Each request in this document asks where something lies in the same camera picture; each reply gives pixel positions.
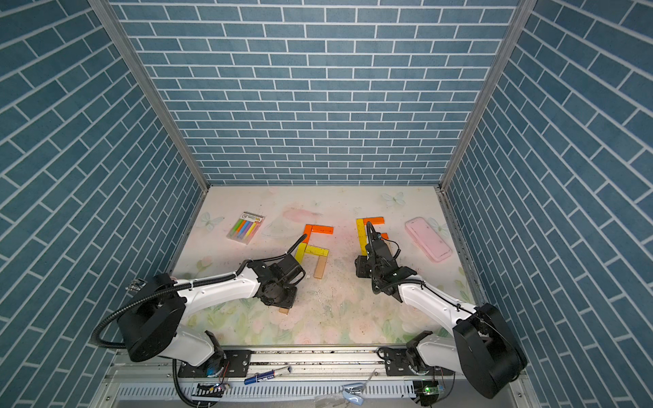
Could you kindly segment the yellow block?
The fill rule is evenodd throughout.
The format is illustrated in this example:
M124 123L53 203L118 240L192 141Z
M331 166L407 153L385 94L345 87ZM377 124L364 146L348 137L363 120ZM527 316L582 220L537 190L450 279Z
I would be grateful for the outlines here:
M327 257L329 255L329 250L326 248L318 248L317 246L307 246L305 252L310 255L316 255L320 257Z
M365 237L360 236L359 237L359 243L360 243L360 247L361 247L362 256L366 257L367 256L367 248L366 248L367 239Z
M365 240L367 238L367 231L366 231L366 224L364 222L364 219L356 220L356 229L357 229L358 237L360 239Z
M306 248L307 248L307 244L304 242L300 243L299 246L297 247L297 251L295 253L294 258L297 260L298 263L302 263Z

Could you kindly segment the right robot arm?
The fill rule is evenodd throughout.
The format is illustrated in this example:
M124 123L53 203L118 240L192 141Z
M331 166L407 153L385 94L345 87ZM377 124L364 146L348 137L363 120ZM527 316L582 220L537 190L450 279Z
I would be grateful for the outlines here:
M499 309L475 306L428 284L415 270L398 265L383 239L369 241L367 254L355 260L356 275L371 280L372 292L411 306L449 334L440 339L422 331L406 344L410 370L426 374L435 368L461 373L487 399L515 381L527 358Z

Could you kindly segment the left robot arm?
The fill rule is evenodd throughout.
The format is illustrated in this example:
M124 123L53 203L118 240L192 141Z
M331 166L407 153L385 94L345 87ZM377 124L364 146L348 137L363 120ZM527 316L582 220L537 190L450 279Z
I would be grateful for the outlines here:
M134 296L137 305L117 318L129 358L143 362L165 357L192 367L219 364L224 352L217 337L190 328L190 318L204 309L241 299L291 309L297 285L305 276L291 254L246 260L235 272L198 280L175 281L158 275Z

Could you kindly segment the pink eraser box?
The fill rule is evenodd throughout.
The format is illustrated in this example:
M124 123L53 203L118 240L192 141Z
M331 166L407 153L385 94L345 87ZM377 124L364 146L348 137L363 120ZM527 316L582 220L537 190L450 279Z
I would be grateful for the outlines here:
M417 217L406 221L405 228L408 235L432 262L439 263L452 255L452 248L424 218Z

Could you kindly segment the chalk box coloured sticks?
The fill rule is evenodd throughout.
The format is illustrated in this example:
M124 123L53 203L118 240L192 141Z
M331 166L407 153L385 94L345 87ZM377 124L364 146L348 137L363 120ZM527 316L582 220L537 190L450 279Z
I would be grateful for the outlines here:
M265 216L243 212L227 234L227 238L248 245L265 221Z

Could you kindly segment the clear tape scraps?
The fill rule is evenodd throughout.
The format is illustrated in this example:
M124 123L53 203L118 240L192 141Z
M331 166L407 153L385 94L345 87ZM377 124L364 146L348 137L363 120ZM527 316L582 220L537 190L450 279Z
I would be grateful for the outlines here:
M363 382L347 384L335 394L316 397L315 408L360 407L364 404L363 391L366 386Z

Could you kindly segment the small circuit board green led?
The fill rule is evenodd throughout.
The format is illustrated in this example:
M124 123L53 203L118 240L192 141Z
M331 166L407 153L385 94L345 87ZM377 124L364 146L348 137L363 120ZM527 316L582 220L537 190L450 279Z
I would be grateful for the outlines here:
M433 380L413 381L413 401L421 407L432 407L440 399L440 384Z

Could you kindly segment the aluminium front rail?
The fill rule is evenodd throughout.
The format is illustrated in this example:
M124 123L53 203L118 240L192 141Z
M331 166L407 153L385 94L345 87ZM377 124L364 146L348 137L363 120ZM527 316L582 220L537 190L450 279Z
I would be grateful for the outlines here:
M382 346L303 346L303 347L221 347L225 350L251 350L253 352L245 378L256 373L267 372L290 365L292 372L282 375L283 380L337 381L363 377L376 371L379 377L386 378L384 362L377 357L376 350ZM173 375L178 375L178 369L183 361L154 357L143 362L133 362L126 351L117 354L109 371L105 375L106 382L167 382ZM440 378L459 376L407 376L402 378ZM245 379L227 377L228 379ZM181 378L185 382L192 380L206 381L219 378Z

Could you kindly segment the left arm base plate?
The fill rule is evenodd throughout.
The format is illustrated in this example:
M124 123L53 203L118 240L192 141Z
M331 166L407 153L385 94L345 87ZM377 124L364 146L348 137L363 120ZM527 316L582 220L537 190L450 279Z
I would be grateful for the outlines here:
M181 378L245 378L253 352L251 350L225 350L216 353L198 367L181 363L178 377Z

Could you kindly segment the blue handled screwdriver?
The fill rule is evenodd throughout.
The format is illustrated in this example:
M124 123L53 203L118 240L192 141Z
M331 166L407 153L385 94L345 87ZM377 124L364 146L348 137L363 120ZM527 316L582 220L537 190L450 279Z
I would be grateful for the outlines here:
M244 380L244 384L252 385L264 381L269 381L270 379L274 379L282 375L290 374L291 372L292 372L292 367L288 365L287 367L282 367L275 370L269 370L267 372L256 373L253 376L246 378Z

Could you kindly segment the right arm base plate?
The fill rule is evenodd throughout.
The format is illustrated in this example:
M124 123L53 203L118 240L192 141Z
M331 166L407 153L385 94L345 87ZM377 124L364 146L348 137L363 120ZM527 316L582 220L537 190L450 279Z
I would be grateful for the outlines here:
M454 374L454 371L444 367L427 365L415 348L379 347L376 354L384 362L384 369L388 377L452 376Z

